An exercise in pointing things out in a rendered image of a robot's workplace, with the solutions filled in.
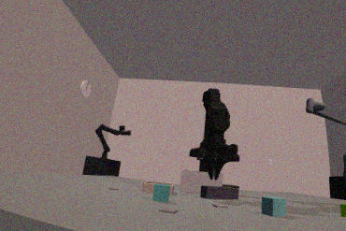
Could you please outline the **tan shallow tray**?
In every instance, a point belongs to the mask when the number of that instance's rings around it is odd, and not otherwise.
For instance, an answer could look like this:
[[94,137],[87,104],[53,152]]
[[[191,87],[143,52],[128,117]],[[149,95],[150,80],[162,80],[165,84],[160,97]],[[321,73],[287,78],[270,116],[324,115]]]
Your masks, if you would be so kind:
[[163,184],[163,185],[170,185],[169,195],[173,195],[174,184],[170,184],[170,183],[161,183],[161,182],[155,182],[155,181],[143,182],[142,192],[143,192],[143,193],[151,193],[151,194],[153,194],[153,191],[154,191],[154,184],[155,184],[155,183],[156,183],[156,184]]

